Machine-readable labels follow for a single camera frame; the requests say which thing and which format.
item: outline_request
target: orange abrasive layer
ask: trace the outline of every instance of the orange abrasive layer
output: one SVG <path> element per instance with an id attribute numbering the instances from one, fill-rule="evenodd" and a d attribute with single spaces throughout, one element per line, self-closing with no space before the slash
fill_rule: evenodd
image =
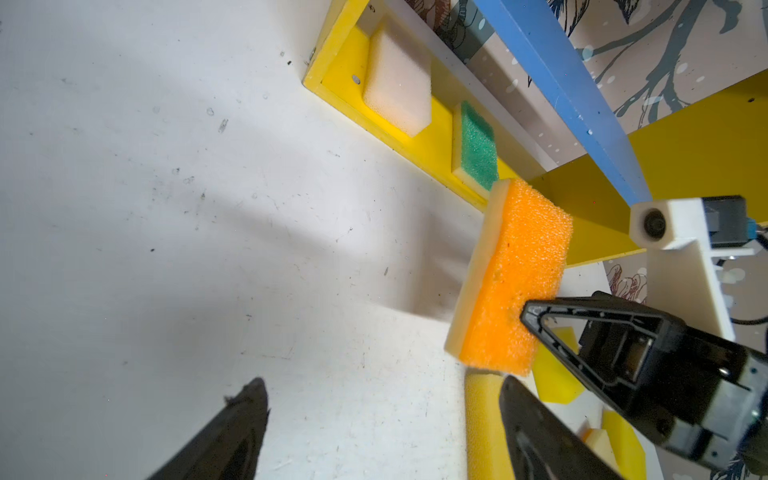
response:
<path id="1" fill-rule="evenodd" d="M 467 366 L 525 376 L 536 338 L 520 323 L 526 300 L 560 289 L 572 219 L 523 180 L 491 190 L 445 351 Z"/>

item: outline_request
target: patterned wallpaper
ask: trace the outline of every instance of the patterned wallpaper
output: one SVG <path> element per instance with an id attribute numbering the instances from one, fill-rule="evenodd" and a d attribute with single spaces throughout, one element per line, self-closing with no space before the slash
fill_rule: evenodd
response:
<path id="1" fill-rule="evenodd" d="M 403 0 L 557 164 L 584 154 L 472 0 Z M 768 68 L 768 0 L 542 0 L 630 133 Z"/>

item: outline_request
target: blue bar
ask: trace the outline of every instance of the blue bar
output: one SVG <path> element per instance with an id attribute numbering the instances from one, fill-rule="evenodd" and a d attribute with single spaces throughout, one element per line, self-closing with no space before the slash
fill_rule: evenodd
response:
<path id="1" fill-rule="evenodd" d="M 546 0 L 475 0 L 627 205 L 651 201 L 627 135 Z"/>

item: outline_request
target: green scouring pad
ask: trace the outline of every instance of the green scouring pad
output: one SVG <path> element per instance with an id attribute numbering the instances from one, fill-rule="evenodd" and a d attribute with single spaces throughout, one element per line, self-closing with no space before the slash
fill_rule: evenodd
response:
<path id="1" fill-rule="evenodd" d="M 464 185 L 486 200 L 498 180 L 493 128 L 466 101 L 453 111 L 451 170 Z"/>

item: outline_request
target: yellow foam block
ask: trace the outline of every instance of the yellow foam block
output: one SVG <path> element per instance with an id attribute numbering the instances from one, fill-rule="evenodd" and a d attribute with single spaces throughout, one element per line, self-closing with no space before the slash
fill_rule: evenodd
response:
<path id="1" fill-rule="evenodd" d="M 513 480 L 507 437 L 498 407 L 504 377 L 470 373 L 464 383 L 469 480 Z"/>
<path id="2" fill-rule="evenodd" d="M 603 429 L 608 433 L 619 473 L 627 480 L 646 480 L 645 451 L 632 425 L 616 412 L 603 412 Z"/>
<path id="3" fill-rule="evenodd" d="M 523 180 L 496 182 L 445 351 L 468 366 L 529 374 L 537 342 L 520 312 L 557 295 L 571 231 L 571 217 Z"/>
<path id="4" fill-rule="evenodd" d="M 584 443 L 587 444 L 587 447 L 589 447 L 600 460 L 605 462 L 606 465 L 616 472 L 619 472 L 619 465 L 616 463 L 616 456 L 614 455 L 614 450 L 611 448 L 611 440 L 608 438 L 608 432 L 603 429 L 591 429 L 587 434 L 587 438 L 584 439 Z"/>
<path id="5" fill-rule="evenodd" d="M 570 326 L 552 329 L 552 332 L 578 353 L 576 334 Z M 533 377 L 536 391 L 542 402 L 568 404 L 584 391 L 584 386 L 576 377 L 546 348 L 536 351 L 533 362 Z"/>

